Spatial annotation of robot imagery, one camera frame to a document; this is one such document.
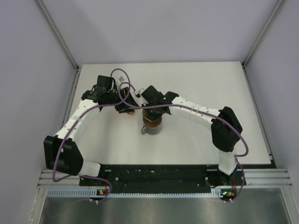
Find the brown wooden dripper base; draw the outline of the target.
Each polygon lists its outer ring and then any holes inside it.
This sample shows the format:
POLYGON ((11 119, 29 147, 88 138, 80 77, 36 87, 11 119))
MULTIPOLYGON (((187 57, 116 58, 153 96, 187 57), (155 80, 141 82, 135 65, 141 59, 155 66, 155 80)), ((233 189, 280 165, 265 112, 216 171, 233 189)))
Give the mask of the brown wooden dripper base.
MULTIPOLYGON (((149 114, 147 113, 147 111, 146 110, 142 110, 142 117, 147 117, 147 118, 150 118, 149 117, 149 114)), ((148 122, 148 121, 146 121, 146 120, 144 120, 144 119, 142 119, 143 120, 143 123, 146 125, 146 126, 149 126, 149 127, 155 127, 155 126, 158 126, 158 125, 160 125, 161 123, 162 123, 162 116, 160 116, 158 119, 155 119, 155 120, 153 120, 154 122, 148 122)))

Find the brown paper coffee filter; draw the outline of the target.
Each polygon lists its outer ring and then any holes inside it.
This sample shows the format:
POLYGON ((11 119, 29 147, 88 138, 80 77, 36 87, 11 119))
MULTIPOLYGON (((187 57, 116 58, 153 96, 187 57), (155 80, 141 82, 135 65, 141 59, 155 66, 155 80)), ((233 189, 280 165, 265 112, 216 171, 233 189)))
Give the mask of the brown paper coffee filter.
POLYGON ((152 121, 151 119, 149 119, 147 117, 143 117, 143 119, 146 120, 146 121, 148 121, 148 122, 151 122, 151 123, 154 122, 154 121, 152 121))

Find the glass coffee carafe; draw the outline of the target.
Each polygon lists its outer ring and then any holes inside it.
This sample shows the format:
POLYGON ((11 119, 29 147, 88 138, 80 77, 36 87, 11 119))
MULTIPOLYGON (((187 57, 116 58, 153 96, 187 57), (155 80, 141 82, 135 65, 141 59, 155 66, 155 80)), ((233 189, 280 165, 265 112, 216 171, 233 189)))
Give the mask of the glass coffee carafe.
POLYGON ((141 128, 140 132, 142 135, 144 135, 144 134, 156 135, 161 132, 162 128, 163 128, 162 124, 155 126, 155 127, 149 127, 144 124, 143 127, 141 128))

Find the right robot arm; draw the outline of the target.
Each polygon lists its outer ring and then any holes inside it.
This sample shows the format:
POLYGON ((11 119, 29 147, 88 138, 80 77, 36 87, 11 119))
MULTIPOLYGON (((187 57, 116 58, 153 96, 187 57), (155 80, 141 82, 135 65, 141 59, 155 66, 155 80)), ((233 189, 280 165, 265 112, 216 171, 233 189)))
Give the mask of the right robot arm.
POLYGON ((164 114, 200 124, 211 132, 212 143, 219 150, 219 181, 228 185, 235 179, 237 163, 234 147, 240 140, 242 126, 230 107, 225 106, 223 109, 204 107, 171 91, 163 94, 152 85, 147 89, 140 89, 135 95, 141 99, 141 106, 144 107, 142 134, 158 133, 162 129, 164 114))

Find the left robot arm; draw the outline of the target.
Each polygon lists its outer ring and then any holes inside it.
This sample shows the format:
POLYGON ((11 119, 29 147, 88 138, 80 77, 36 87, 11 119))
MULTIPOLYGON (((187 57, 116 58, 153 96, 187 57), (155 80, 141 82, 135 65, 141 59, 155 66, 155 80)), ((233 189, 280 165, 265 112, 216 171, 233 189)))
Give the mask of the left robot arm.
POLYGON ((105 182, 106 174, 100 170, 101 165, 84 159, 77 143, 104 105, 113 106, 120 113, 132 112, 120 98, 135 105, 135 88, 128 84, 122 86, 124 82, 123 77, 98 76, 97 83, 83 93, 79 105, 66 124, 54 136, 47 136, 43 142, 48 169, 73 176, 87 175, 96 185, 105 182))

